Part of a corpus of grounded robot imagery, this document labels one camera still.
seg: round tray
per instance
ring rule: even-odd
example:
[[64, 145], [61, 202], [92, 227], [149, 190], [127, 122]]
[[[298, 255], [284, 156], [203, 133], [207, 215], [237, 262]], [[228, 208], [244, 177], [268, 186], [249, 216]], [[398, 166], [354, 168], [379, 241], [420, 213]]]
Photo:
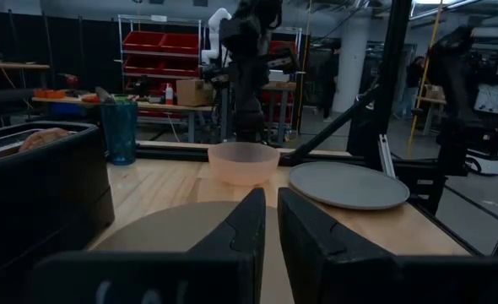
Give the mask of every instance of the round tray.
[[290, 170], [290, 185], [318, 202], [348, 209], [388, 209], [410, 196], [409, 189], [395, 178], [339, 162], [296, 166]]

